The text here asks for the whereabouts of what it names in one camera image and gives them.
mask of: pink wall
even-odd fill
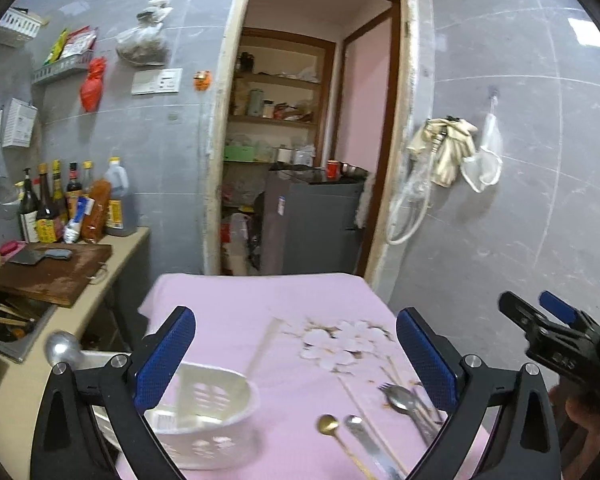
[[[347,47],[336,159],[376,172],[389,77],[391,21]]]

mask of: cleaver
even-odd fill
[[[37,250],[28,249],[24,247],[15,253],[11,258],[10,262],[21,265],[35,265],[42,258],[52,258],[54,260],[70,260],[72,252],[69,249],[47,249]]]

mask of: green box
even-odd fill
[[[253,162],[256,156],[254,146],[225,146],[224,160],[232,162]]]

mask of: gold spoon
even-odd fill
[[[333,415],[323,415],[318,419],[318,422],[315,426],[323,435],[332,436],[336,439],[336,442],[340,444],[340,447],[347,454],[347,456],[352,459],[357,468],[364,473],[367,480],[376,480],[376,477],[371,474],[371,471],[369,471],[369,469],[367,469],[365,465],[358,460],[358,457],[350,452],[347,445],[341,441],[340,437],[337,435],[336,430],[339,426],[337,418],[335,418]]]

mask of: metal screw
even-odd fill
[[[111,366],[113,366],[114,368],[122,368],[124,365],[126,365],[127,360],[128,359],[124,354],[114,355],[111,358]]]
[[[53,373],[56,375],[62,375],[66,371],[66,363],[58,363],[52,368]]]
[[[464,362],[467,363],[471,368],[478,368],[482,366],[482,359],[474,354],[469,354],[467,357],[465,357]]]
[[[538,365],[533,363],[527,363],[525,365],[525,370],[529,375],[538,375],[540,373],[540,368],[538,368]]]

